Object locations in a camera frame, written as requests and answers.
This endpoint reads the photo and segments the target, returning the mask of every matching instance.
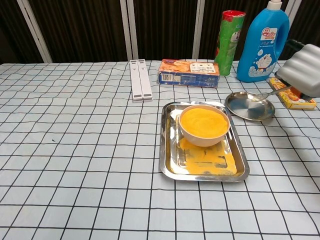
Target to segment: yellow box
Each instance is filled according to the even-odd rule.
[[[270,85],[275,90],[284,88],[286,86],[276,77],[270,78]],[[280,99],[288,109],[312,110],[317,105],[314,99],[311,99],[310,101],[303,100],[298,96],[296,96],[295,94],[293,94],[290,89],[286,91],[281,91],[278,93],[278,95],[280,96]]]

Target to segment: bottle label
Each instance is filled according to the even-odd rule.
[[[261,32],[260,44],[254,61],[249,68],[250,77],[269,75],[276,65],[275,39],[277,28],[265,27]]]

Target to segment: yellow powder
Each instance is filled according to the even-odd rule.
[[[185,166],[189,174],[231,176],[237,173],[235,159],[231,152],[225,152],[224,141],[213,146],[200,147],[182,138],[179,147],[184,150]]]
[[[215,138],[228,129],[228,122],[221,114],[200,107],[186,111],[181,124],[187,132],[201,138]]]

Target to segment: white bottle cap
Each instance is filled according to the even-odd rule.
[[[268,2],[268,6],[266,6],[269,10],[280,10],[282,2],[281,0],[271,0]]]

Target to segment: metal tray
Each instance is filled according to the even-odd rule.
[[[229,117],[230,130],[225,135],[225,139],[217,145],[221,144],[225,153],[232,154],[236,168],[234,174],[216,175],[207,172],[203,174],[190,174],[189,171],[186,170],[186,154],[185,151],[179,147],[179,141],[183,138],[183,135],[177,120],[183,109],[190,105],[210,105],[222,110]],[[215,101],[172,102],[163,107],[159,167],[169,178],[187,181],[240,182],[247,178],[250,172],[230,112],[223,104]]]

